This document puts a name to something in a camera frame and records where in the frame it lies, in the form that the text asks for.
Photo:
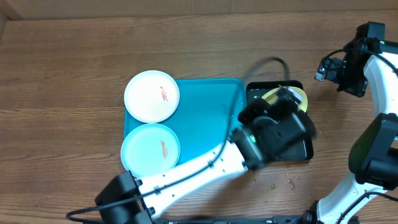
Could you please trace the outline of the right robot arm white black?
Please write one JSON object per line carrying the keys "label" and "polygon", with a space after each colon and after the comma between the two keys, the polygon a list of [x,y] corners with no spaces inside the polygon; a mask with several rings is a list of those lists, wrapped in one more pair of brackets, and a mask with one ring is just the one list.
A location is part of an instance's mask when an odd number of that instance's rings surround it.
{"label": "right robot arm white black", "polygon": [[360,82],[370,86],[375,119],[353,144],[346,177],[294,223],[355,223],[368,202],[397,188],[397,153],[391,148],[397,140],[397,43],[362,37],[342,51],[339,62],[324,57],[315,78],[344,91]]}

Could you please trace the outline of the yellow-green plate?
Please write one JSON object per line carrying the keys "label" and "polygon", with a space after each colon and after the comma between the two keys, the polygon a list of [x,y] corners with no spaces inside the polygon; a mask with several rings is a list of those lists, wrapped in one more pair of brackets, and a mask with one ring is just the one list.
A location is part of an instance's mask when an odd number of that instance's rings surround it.
{"label": "yellow-green plate", "polygon": [[[306,113],[308,109],[308,98],[306,93],[302,89],[294,86],[284,86],[284,88],[290,91],[296,98],[299,99],[300,103],[298,104],[298,110]],[[273,105],[279,99],[276,94],[279,90],[280,87],[274,88],[266,94],[262,95],[261,98],[270,105]]]}

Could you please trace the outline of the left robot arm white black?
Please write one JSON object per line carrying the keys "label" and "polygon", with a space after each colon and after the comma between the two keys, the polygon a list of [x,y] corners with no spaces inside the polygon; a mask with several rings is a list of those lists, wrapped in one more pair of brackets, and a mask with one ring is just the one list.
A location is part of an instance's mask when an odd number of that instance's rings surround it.
{"label": "left robot arm white black", "polygon": [[95,200],[103,223],[152,223],[178,200],[212,182],[284,160],[294,144],[315,135],[307,106],[301,88],[273,89],[240,112],[243,125],[210,152],[162,174],[116,176]]}

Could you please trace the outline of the white plate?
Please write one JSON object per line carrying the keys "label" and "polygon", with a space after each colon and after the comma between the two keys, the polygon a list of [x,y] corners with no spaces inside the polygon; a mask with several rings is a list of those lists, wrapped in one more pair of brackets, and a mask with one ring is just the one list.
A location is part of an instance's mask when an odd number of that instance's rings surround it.
{"label": "white plate", "polygon": [[176,81],[167,73],[147,70],[134,76],[124,91],[127,112],[143,123],[159,123],[173,115],[180,101]]}

